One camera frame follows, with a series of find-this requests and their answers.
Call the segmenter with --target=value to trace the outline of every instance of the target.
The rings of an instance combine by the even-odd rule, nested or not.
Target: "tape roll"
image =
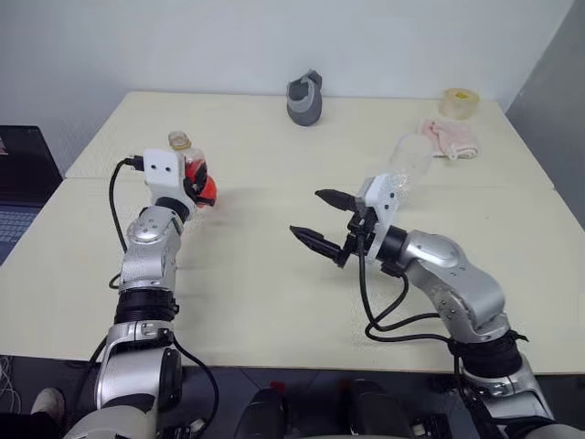
[[[445,90],[439,102],[439,112],[453,119],[467,119],[479,103],[479,95],[467,89]]]

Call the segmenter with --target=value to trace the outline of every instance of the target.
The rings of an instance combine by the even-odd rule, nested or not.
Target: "gray floor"
[[[14,358],[13,383],[20,392],[23,412],[30,410],[37,393],[44,387],[58,387],[71,398],[76,380],[84,363],[51,359]],[[345,370],[302,369],[238,369],[214,368],[221,395],[218,417],[206,438],[229,438],[239,418],[258,389],[271,382],[282,382],[291,406],[290,437],[340,433],[337,403],[340,386],[349,380],[363,378],[377,382],[384,390],[403,403],[410,418],[425,412],[442,412],[449,416],[453,437],[475,438],[471,419],[458,396],[452,391],[440,393],[447,375],[400,372],[365,372]],[[82,410],[91,407],[92,383],[84,391]],[[543,392],[557,419],[585,429],[585,377],[539,377]],[[212,391],[205,375],[197,368],[187,368],[183,400],[165,416],[163,423],[194,419],[208,414]],[[6,402],[0,412],[7,409]]]

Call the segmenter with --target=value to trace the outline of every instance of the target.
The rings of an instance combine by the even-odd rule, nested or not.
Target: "white wall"
[[[64,170],[129,90],[324,94],[504,108],[572,0],[0,0],[0,123],[39,124]]]

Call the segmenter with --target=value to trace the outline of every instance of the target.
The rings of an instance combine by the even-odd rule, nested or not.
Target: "laptop screen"
[[[38,127],[0,125],[0,203],[42,205],[61,180]]]

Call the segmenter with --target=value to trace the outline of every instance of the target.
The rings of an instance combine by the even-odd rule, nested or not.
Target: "black cable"
[[[101,341],[101,343],[98,345],[98,347],[96,347],[95,351],[91,355],[90,361],[88,362],[88,364],[83,372],[83,375],[80,376],[80,378],[77,381],[77,384],[75,385],[75,391],[73,392],[73,400],[71,401],[71,416],[69,418],[69,429],[73,426],[73,423],[77,419],[77,410],[78,410],[78,405],[80,403],[81,393],[83,392],[83,388],[85,387],[86,381],[90,377],[91,369],[93,369],[93,365],[98,360],[98,357],[100,356],[101,352],[103,351],[103,348],[106,346],[106,339],[107,339],[107,337],[104,337],[103,340]]]
[[[368,324],[366,326],[366,330],[364,331],[366,337],[385,343],[394,343],[400,341],[412,341],[412,340],[422,340],[422,339],[433,339],[433,340],[440,340],[444,341],[445,343],[449,342],[449,339],[444,336],[440,336],[438,334],[412,334],[408,336],[400,336],[400,337],[379,337],[375,336],[371,333],[373,329],[376,329],[380,332],[389,332],[394,329],[398,329],[399,327],[404,327],[405,325],[416,322],[418,320],[426,319],[426,318],[437,318],[439,315],[437,313],[426,313],[426,314],[419,314],[417,316],[412,316],[409,318],[405,318],[397,323],[382,326],[379,322],[386,316],[388,316],[392,311],[399,307],[399,305],[404,301],[406,295],[410,288],[409,278],[406,274],[401,273],[399,277],[402,279],[404,283],[404,287],[402,288],[402,292],[397,297],[397,299],[390,304],[384,311],[382,311],[379,316],[374,317],[372,313],[371,306],[369,304],[369,300],[367,298],[367,285],[366,285],[366,252],[364,249],[364,236],[361,234],[357,235],[357,256],[359,259],[359,292],[362,298],[362,303],[364,305],[364,310],[366,311],[366,316],[368,320]]]
[[[120,279],[120,276],[121,273],[118,273],[115,276],[113,276],[112,279],[108,282],[108,287],[111,288],[112,290],[117,290],[120,285],[119,284],[116,285],[114,282],[116,282],[116,279]]]
[[[207,421],[205,422],[203,427],[201,427],[201,430],[199,430],[197,432],[197,437],[201,437],[201,435],[211,425],[214,418],[216,417],[216,414],[218,413],[218,406],[219,406],[218,382],[216,381],[215,377],[213,376],[213,373],[211,373],[211,370],[209,370],[209,368],[206,366],[206,364],[203,361],[201,361],[200,359],[198,359],[195,355],[193,355],[193,354],[189,353],[187,350],[185,350],[185,348],[183,348],[181,346],[181,344],[178,342],[176,337],[175,337],[175,347],[177,348],[177,350],[179,352],[181,352],[185,357],[187,357],[188,359],[190,359],[191,361],[196,363],[205,372],[205,374],[207,375],[207,378],[209,379],[209,383],[211,384],[211,387],[213,387],[213,407],[211,408],[211,413],[209,414],[209,417],[207,418]]]
[[[120,227],[120,222],[118,221],[118,214],[116,213],[116,206],[113,203],[113,189],[114,189],[114,186],[116,184],[116,178],[118,177],[118,173],[120,172],[120,169],[122,169],[122,166],[126,165],[127,162],[128,162],[128,159],[123,159],[123,160],[120,160],[118,162],[118,164],[116,165],[116,167],[113,170],[112,177],[110,178],[110,187],[108,188],[108,199],[110,201],[110,210],[112,211],[113,225],[116,228],[116,233],[118,233],[118,239],[120,240],[120,244],[122,245],[122,249],[124,250],[124,253],[126,253],[126,250],[128,249],[128,247],[126,246],[126,241],[124,240],[122,228]]]

